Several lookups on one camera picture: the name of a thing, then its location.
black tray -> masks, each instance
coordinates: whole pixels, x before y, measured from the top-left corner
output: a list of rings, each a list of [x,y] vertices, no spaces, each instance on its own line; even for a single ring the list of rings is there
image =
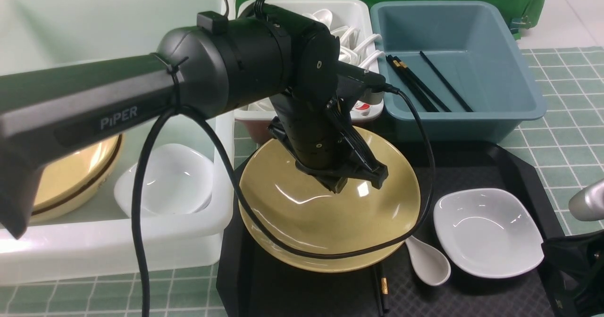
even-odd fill
[[[422,195],[429,184],[425,148],[395,143],[416,171]],[[493,187],[514,194],[530,212],[544,238],[563,230],[535,169],[496,145],[434,143],[434,199],[451,192]],[[237,171],[243,171],[244,163]],[[415,234],[442,250],[432,216]],[[543,262],[536,270],[508,280],[470,276],[453,263],[451,279],[440,287],[423,284],[401,247],[382,261],[390,290],[387,316],[554,316],[550,304],[555,271]],[[230,317],[379,316],[370,268],[344,274],[317,274],[286,265],[266,253],[245,229],[235,199],[233,220],[225,229],[216,287]]]

white tiled floor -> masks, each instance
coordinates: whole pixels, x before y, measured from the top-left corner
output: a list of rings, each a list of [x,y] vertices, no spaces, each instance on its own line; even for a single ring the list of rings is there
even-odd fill
[[[604,0],[545,0],[536,27],[523,32],[522,49],[604,46]]]

yellow bowl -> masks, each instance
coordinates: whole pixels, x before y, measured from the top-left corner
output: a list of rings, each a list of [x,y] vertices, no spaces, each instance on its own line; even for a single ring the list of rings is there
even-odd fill
[[[55,207],[96,178],[112,158],[118,136],[95,143],[48,165],[38,186],[33,211]]]
[[[388,166],[380,190],[365,180],[349,179],[334,194],[298,171],[291,154],[271,140],[246,165],[240,185],[250,207],[285,244],[315,253],[342,253],[386,242],[409,231],[419,215],[416,175],[396,147],[375,133],[356,128],[376,158]],[[268,253],[289,265],[315,272],[362,269],[388,257],[402,244],[347,259],[299,257],[274,245],[239,204],[243,223]]]
[[[108,139],[107,141],[114,141],[114,145],[112,149],[106,151],[103,147],[100,147],[99,144],[95,145],[96,150],[103,151],[103,162],[101,164],[95,164],[97,166],[97,170],[90,175],[86,173],[86,180],[84,183],[79,181],[79,186],[76,188],[70,189],[70,192],[62,193],[58,196],[59,200],[55,200],[49,205],[45,207],[36,207],[34,206],[34,212],[32,213],[32,218],[30,218],[30,223],[39,223],[44,222],[45,220],[50,220],[62,216],[63,214],[69,213],[78,207],[81,207],[84,203],[89,201],[99,190],[99,188],[104,184],[109,175],[111,175],[112,171],[117,164],[117,160],[123,149],[124,145],[124,137],[123,135],[116,136],[115,138]]]

white plastic bin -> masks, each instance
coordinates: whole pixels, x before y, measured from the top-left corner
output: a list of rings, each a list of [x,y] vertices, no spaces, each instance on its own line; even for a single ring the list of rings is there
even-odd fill
[[[234,9],[235,0],[229,4]],[[170,29],[195,25],[198,12],[224,9],[222,0],[0,0],[0,75],[153,52]],[[233,123],[233,113],[210,121],[231,162]],[[151,125],[126,133],[115,171],[81,208],[30,227],[20,240],[0,229],[0,285],[138,270],[130,220],[117,206],[113,187],[138,160]],[[169,142],[214,160],[213,194],[201,212],[143,219],[149,268],[211,265],[220,257],[222,231],[233,213],[231,183],[209,138],[193,121],[170,119],[156,146]]]
[[[253,0],[248,0],[241,4],[239,14],[249,6]],[[356,42],[361,42],[373,33],[371,29],[371,18],[369,18],[369,8],[365,3],[359,0],[267,0],[266,3],[280,6],[298,14],[314,13],[320,9],[329,9],[334,14],[332,23],[333,28],[348,25],[360,29]],[[367,54],[375,52],[375,44],[370,44],[367,48]],[[379,73],[378,62],[369,66],[371,72]],[[376,119],[384,109],[384,102],[371,106],[369,114],[366,116],[352,111],[351,117],[355,125],[362,125]],[[274,111],[248,111],[247,107],[235,110],[235,120],[245,125],[251,138],[257,143],[265,143],[270,139],[270,134],[266,130],[270,121],[277,114]]]

black chopstick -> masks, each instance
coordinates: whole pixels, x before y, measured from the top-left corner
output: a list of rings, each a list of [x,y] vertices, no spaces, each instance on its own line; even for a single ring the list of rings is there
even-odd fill
[[[434,100],[434,102],[436,102],[436,104],[438,104],[440,106],[440,108],[442,108],[444,111],[449,111],[449,112],[451,111],[449,109],[449,107],[447,107],[444,102],[442,102],[440,99],[438,99],[438,96],[436,96],[434,94],[434,92],[432,92],[430,90],[430,88],[428,88],[427,85],[425,83],[423,83],[423,81],[415,75],[415,73],[409,68],[408,65],[406,65],[403,61],[401,61],[401,59],[399,59],[398,57],[394,57],[394,59],[395,59],[395,61],[398,61],[399,64],[401,64],[401,66],[403,68],[405,68],[405,70],[408,72],[411,79],[415,83],[417,83],[417,85],[420,87],[420,89],[422,91],[424,91],[425,94],[427,94],[430,98],[432,98],[432,100]]]
[[[436,106],[434,106],[434,104],[432,104],[432,102],[430,102],[430,100],[421,91],[421,89],[419,89],[418,85],[416,85],[416,83],[414,83],[413,80],[410,79],[410,76],[408,74],[406,74],[405,69],[403,69],[400,65],[397,66],[397,64],[399,64],[399,63],[398,63],[398,61],[394,60],[392,55],[388,55],[388,57],[386,57],[386,61],[388,61],[388,64],[390,64],[390,67],[392,67],[392,69],[394,69],[397,76],[399,76],[399,79],[401,79],[401,81],[407,86],[409,91],[412,92],[413,96],[419,101],[420,105],[426,111],[432,111],[432,112],[438,111]]]
[[[384,274],[384,265],[382,262],[377,264],[377,274],[380,279],[380,293],[382,297],[382,309],[384,313],[388,313],[390,311],[390,302],[388,301],[388,278]]]
[[[423,58],[423,61],[425,61],[430,66],[430,68],[432,68],[432,71],[434,71],[434,74],[436,74],[438,76],[438,78],[440,79],[440,81],[442,81],[442,83],[445,84],[445,86],[447,87],[449,92],[451,92],[451,94],[453,94],[453,96],[461,104],[463,109],[466,111],[474,111],[474,110],[472,110],[472,107],[468,106],[468,103],[466,103],[466,101],[461,97],[461,95],[459,95],[459,93],[457,93],[457,91],[455,90],[455,88],[453,88],[453,86],[449,83],[449,81],[447,81],[445,76],[440,73],[440,71],[436,68],[436,66],[432,63],[432,61],[430,61],[430,59],[428,59],[428,57],[422,51],[419,51],[419,55],[421,55],[421,57]]]
[[[373,277],[373,286],[376,294],[377,311],[380,317],[384,317],[384,295],[382,295],[382,278],[380,277],[377,265],[371,266],[371,274]]]

